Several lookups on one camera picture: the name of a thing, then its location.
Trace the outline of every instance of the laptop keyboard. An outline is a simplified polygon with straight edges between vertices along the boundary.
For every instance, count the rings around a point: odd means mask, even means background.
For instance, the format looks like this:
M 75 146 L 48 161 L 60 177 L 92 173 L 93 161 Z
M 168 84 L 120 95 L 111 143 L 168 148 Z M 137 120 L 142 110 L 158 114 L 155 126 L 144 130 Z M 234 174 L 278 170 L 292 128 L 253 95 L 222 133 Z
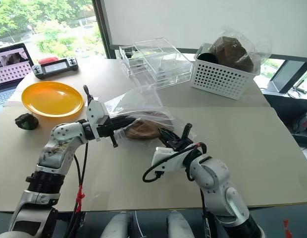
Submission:
M 8 90 L 6 92 L 0 92 L 0 104 L 3 104 L 6 102 L 9 97 L 13 94 L 13 90 Z

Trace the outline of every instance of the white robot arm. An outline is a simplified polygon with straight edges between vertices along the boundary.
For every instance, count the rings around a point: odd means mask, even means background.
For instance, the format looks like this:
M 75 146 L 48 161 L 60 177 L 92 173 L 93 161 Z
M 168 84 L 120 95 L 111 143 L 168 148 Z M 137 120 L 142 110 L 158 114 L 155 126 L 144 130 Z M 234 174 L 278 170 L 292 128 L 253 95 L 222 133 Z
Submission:
M 208 156 L 203 143 L 194 144 L 188 138 L 191 127 L 191 124 L 186 125 L 181 138 L 167 129 L 160 129 L 160 140 L 167 148 L 156 148 L 152 167 L 145 172 L 143 181 L 155 181 L 164 172 L 186 168 L 188 179 L 201 188 L 205 206 L 230 238 L 264 238 L 263 230 L 255 223 L 231 183 L 227 166 L 219 159 Z M 150 171 L 155 171 L 155 178 L 146 179 Z
M 88 121 L 60 124 L 52 129 L 50 139 L 40 153 L 35 172 L 26 178 L 29 186 L 12 215 L 9 231 L 25 232 L 34 238 L 51 237 L 58 215 L 53 206 L 58 203 L 59 191 L 76 149 L 89 140 L 99 141 L 100 137 L 110 137 L 116 147 L 114 131 L 135 120 L 126 117 L 111 119 L 105 106 L 93 100 L 86 86 L 85 91 L 89 101 Z

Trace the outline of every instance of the red cable tie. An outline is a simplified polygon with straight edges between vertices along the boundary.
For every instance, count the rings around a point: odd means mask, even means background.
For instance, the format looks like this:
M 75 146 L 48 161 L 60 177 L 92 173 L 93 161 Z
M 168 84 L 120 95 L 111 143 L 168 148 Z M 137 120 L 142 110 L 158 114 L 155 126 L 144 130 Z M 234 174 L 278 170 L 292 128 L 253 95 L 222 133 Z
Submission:
M 284 227 L 284 231 L 286 233 L 286 238 L 292 238 L 292 233 L 288 230 L 288 224 L 289 224 L 289 220 L 284 219 L 283 227 Z
M 78 213 L 81 211 L 82 206 L 82 199 L 85 197 L 85 194 L 82 193 L 82 185 L 79 186 L 78 193 L 76 195 L 76 202 L 78 203 L 78 207 L 75 210 L 75 213 Z

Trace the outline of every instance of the laptop screen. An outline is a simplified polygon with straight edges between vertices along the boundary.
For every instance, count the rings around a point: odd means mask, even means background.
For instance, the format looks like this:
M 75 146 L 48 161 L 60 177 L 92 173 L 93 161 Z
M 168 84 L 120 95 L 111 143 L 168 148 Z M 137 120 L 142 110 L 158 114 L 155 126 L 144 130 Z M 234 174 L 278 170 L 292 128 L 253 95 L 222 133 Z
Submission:
M 20 82 L 32 71 L 32 65 L 24 44 L 0 49 L 0 86 Z

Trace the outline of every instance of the game controller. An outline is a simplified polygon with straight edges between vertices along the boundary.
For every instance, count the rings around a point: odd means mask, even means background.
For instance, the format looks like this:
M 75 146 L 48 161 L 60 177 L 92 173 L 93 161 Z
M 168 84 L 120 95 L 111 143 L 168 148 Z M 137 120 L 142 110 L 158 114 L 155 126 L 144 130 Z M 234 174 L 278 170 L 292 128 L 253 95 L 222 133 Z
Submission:
M 45 64 L 36 64 L 31 67 L 34 72 L 34 75 L 38 79 L 45 79 L 55 74 L 71 70 L 78 70 L 78 68 L 79 65 L 77 63 L 77 60 L 73 56 Z

